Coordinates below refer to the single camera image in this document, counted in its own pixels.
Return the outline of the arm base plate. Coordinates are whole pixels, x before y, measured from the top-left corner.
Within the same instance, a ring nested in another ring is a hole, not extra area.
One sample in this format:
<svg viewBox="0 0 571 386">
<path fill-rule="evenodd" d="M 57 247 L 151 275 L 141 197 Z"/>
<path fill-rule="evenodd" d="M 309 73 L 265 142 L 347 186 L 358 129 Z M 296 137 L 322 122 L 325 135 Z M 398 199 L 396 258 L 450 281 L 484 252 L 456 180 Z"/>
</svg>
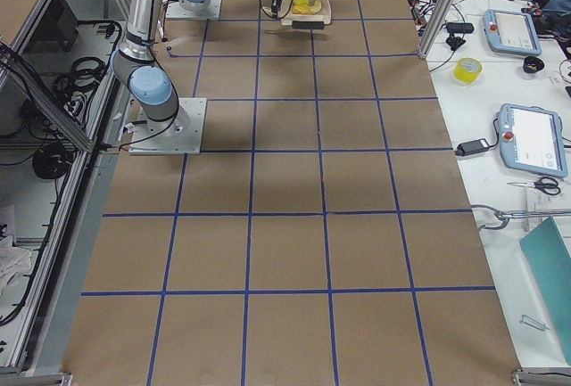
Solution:
<svg viewBox="0 0 571 386">
<path fill-rule="evenodd" d="M 169 0 L 166 19 L 173 21 L 217 21 L 220 16 L 222 0 L 191 2 L 187 0 Z"/>
<path fill-rule="evenodd" d="M 135 126 L 135 142 L 129 145 L 128 151 L 135 155 L 199 154 L 206 108 L 206 98 L 182 97 L 178 115 L 171 125 L 168 120 L 162 123 L 149 120 L 140 107 L 137 121 L 142 120 L 143 124 Z"/>
</svg>

